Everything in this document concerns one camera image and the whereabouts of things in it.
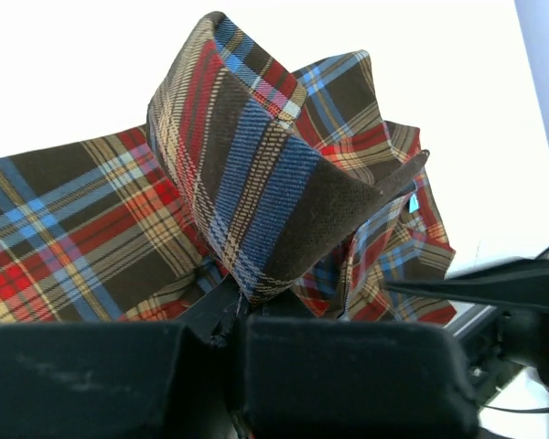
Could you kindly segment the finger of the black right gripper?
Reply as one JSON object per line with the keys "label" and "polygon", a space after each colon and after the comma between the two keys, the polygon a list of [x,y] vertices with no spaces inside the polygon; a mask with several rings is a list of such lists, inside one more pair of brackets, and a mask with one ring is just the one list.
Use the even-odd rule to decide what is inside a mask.
{"label": "finger of the black right gripper", "polygon": [[454,278],[389,281],[390,291],[549,314],[549,259],[520,259]]}

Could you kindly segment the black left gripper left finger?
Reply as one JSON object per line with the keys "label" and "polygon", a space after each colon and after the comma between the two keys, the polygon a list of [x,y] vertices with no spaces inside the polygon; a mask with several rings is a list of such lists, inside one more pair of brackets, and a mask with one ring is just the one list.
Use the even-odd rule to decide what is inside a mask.
{"label": "black left gripper left finger", "polygon": [[175,320],[0,325],[0,438],[233,438],[222,281]]}

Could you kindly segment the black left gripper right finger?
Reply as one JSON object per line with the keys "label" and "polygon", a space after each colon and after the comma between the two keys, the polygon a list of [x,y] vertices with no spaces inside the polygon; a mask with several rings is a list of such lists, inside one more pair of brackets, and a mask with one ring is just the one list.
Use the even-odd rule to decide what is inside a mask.
{"label": "black left gripper right finger", "polygon": [[241,301],[242,418],[255,438],[475,438],[458,340],[431,324],[267,315]]}

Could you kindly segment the red plaid long sleeve shirt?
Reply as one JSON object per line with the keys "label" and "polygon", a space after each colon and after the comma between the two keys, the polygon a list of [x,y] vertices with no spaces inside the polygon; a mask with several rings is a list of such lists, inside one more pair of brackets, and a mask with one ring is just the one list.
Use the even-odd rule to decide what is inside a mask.
{"label": "red plaid long sleeve shirt", "polygon": [[289,71],[204,16],[144,125],[0,158],[0,323],[172,319],[232,277],[254,305],[444,325],[389,281],[454,259],[414,126],[363,50]]}

